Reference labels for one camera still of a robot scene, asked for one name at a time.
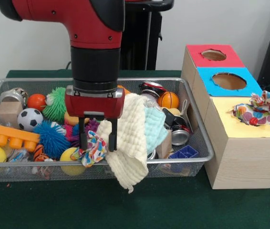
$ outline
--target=blue plastic container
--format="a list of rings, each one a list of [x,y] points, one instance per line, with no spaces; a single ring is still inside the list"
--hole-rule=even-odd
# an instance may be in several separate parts
[[[177,159],[177,158],[196,158],[198,157],[198,152],[192,148],[190,145],[181,148],[180,150],[176,151],[174,154],[170,155],[170,159]],[[171,171],[174,173],[180,173],[185,168],[184,163],[173,163],[171,165]]]

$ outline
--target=green spiky ball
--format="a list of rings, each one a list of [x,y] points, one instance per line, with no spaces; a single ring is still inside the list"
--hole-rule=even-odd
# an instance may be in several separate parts
[[[53,99],[53,104],[46,106],[43,110],[43,115],[47,119],[58,123],[64,122],[64,114],[66,112],[65,90],[63,87],[57,87],[49,94]]]

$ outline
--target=white cloth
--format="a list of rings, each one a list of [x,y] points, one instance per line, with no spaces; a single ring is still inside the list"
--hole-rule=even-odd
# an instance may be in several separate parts
[[[117,150],[108,152],[105,159],[114,172],[120,185],[129,189],[140,182],[148,174],[147,149],[145,137],[146,99],[137,94],[125,96],[122,116],[117,124]],[[108,144],[108,136],[112,131],[109,121],[102,121],[97,134]]]

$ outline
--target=circular hole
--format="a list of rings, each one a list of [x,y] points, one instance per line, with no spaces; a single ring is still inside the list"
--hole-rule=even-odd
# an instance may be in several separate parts
[[[231,73],[218,73],[212,79],[217,85],[228,90],[239,90],[246,87],[245,80]]]
[[[208,49],[203,51],[202,56],[210,61],[223,61],[226,60],[226,55],[219,50]]]

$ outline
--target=green tablecloth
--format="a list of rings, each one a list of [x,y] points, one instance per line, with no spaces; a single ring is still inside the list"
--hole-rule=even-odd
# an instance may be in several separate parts
[[[70,71],[11,71],[8,77],[69,77]],[[121,77],[179,77],[122,71]],[[1,229],[270,229],[270,189],[212,190],[196,177],[147,178],[132,194],[117,180],[0,183]]]

